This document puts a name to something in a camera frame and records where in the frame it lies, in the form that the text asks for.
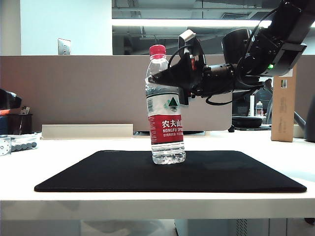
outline desk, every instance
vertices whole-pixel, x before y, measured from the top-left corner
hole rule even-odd
[[[186,150],[238,150],[307,186],[306,193],[39,193],[38,183],[98,150],[150,150],[147,136],[40,141],[0,156],[1,220],[235,219],[315,216],[315,144],[270,141],[270,131],[185,136]]]

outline ceiling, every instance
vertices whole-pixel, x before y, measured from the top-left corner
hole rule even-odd
[[[258,20],[279,3],[280,0],[112,0],[112,18]],[[177,48],[178,35],[186,29],[168,26],[113,27],[113,53],[147,54],[149,47],[158,43],[165,45],[167,53],[172,54]],[[233,30],[190,29],[201,40],[206,54],[221,54],[221,39]]]

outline green led light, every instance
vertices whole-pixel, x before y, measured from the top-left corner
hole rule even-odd
[[[275,65],[270,64],[270,65],[268,66],[268,69],[271,70],[271,69],[273,69],[274,67],[275,67]]]

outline green triangle logo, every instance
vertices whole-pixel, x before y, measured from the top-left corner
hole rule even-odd
[[[168,104],[169,107],[177,107],[178,104],[177,102],[175,101],[175,99],[172,97],[170,103]]]

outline bottle label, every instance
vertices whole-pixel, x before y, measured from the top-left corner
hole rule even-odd
[[[147,96],[151,144],[183,141],[183,124],[176,93]]]

